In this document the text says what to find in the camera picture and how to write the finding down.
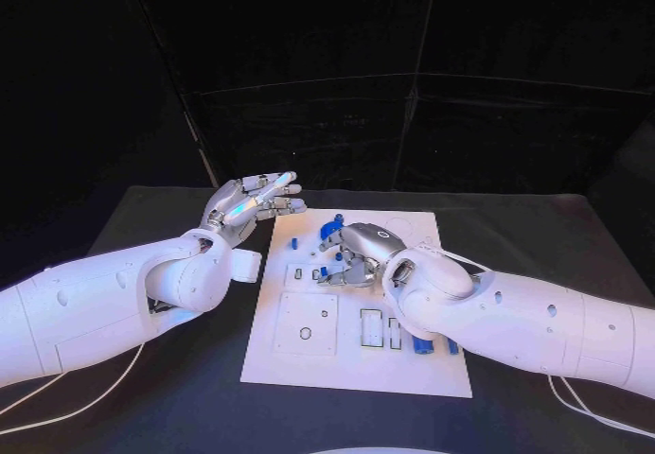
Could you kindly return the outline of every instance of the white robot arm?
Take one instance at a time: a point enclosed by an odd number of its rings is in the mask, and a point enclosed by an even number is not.
[[[0,293],[0,387],[114,357],[212,310],[231,279],[257,281],[261,255],[233,248],[257,220],[306,210],[287,197],[295,178],[228,182],[199,229],[65,263]]]
[[[492,271],[429,244],[406,249],[372,224],[344,227],[321,250],[338,244],[352,268],[319,284],[361,286],[381,274],[394,316],[420,339],[442,334],[518,369],[599,381],[655,398],[654,310]],[[453,258],[482,272],[469,274]]]

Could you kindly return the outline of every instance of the cable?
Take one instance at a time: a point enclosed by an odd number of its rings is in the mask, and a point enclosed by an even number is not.
[[[577,407],[573,407],[569,402],[563,399],[560,394],[557,393],[556,390],[556,385],[553,384],[553,377],[548,375],[548,383],[550,383],[550,389],[553,390],[553,393],[556,394],[557,399],[560,402],[573,410],[577,411],[579,413],[586,414],[590,416],[599,423],[605,424],[611,428],[618,428],[619,430],[625,430],[626,432],[636,433],[638,435],[644,435],[645,437],[649,437],[655,439],[655,433],[648,432],[645,430],[641,430],[639,428],[634,428],[632,426],[628,426],[626,424],[621,423],[619,421],[615,421],[611,418],[606,418],[605,416],[598,415],[593,413],[593,411],[587,408],[585,405],[583,399],[580,399],[580,396],[577,395],[576,391],[573,390],[572,386],[569,385],[567,379],[561,376],[560,379],[564,381],[564,384],[567,385],[570,394],[573,395],[573,398],[576,399],[577,403],[580,404],[580,407],[583,410],[580,410]]]
[[[45,425],[52,424],[52,423],[58,423],[64,419],[71,418],[72,416],[80,414],[82,411],[88,410],[106,398],[107,394],[113,391],[116,386],[119,386],[119,383],[123,381],[123,378],[126,377],[126,375],[129,374],[130,370],[133,369],[133,366],[134,366],[134,363],[137,362],[137,358],[139,358],[142,350],[143,350],[143,344],[139,347],[137,354],[134,355],[133,362],[130,362],[130,365],[127,366],[126,372],[119,377],[119,380],[114,382],[113,386],[103,392],[100,397],[90,404],[87,404],[84,407],[81,407],[72,413],[65,414],[64,416],[59,416],[58,418],[49,419],[46,421],[41,421],[39,423],[28,424],[26,426],[20,426],[18,428],[9,428],[9,429],[0,431],[0,435],[5,435],[5,434],[12,433],[12,432],[19,432],[20,430],[25,430],[28,428],[38,428],[39,426],[45,426]],[[7,410],[10,410],[18,404],[20,404],[20,402],[25,402],[41,390],[48,388],[48,386],[51,386],[55,383],[55,381],[58,381],[59,378],[64,377],[64,375],[65,374],[61,374],[59,376],[57,376],[55,379],[51,380],[33,393],[28,394],[19,401],[16,401],[13,404],[10,404],[10,406],[6,407],[0,411],[0,414],[3,414]]]

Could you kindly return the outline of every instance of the white board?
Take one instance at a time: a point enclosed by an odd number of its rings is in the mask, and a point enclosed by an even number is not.
[[[277,218],[241,381],[472,397],[465,352],[449,354],[446,338],[435,340],[432,355],[417,355],[413,336],[401,328],[401,348],[391,348],[391,332],[397,336],[398,330],[380,282],[371,288],[315,284],[313,270],[325,266],[332,273],[344,268],[335,259],[338,248],[318,251],[321,226],[336,213],[347,225],[370,222],[388,228],[409,247],[422,241],[440,246],[433,213],[308,210]],[[297,250],[290,246],[295,237]],[[362,346],[362,309],[383,312],[383,347]]]

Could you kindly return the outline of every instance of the table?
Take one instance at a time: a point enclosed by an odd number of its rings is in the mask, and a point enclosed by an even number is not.
[[[196,226],[212,193],[132,187],[90,253],[178,236]],[[655,307],[582,196],[303,194],[315,208],[432,211],[442,245],[453,253],[499,271]],[[273,222],[261,222],[241,247],[266,255],[271,231]],[[544,375],[471,353],[472,399],[240,383],[259,291],[260,282],[234,282],[218,308],[146,344],[133,372],[101,403],[55,425],[6,435],[0,451],[310,453],[365,445],[453,453],[654,451],[655,441],[569,410]],[[133,355],[71,373],[0,417],[0,427],[82,407],[114,383]],[[0,406],[41,381],[0,390]],[[655,430],[654,401],[598,383],[572,382],[593,410]]]

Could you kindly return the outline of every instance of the dark background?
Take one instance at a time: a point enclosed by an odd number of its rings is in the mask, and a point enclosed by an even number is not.
[[[582,194],[654,291],[652,24],[649,1],[5,2],[0,285],[87,253],[133,184],[292,168]]]

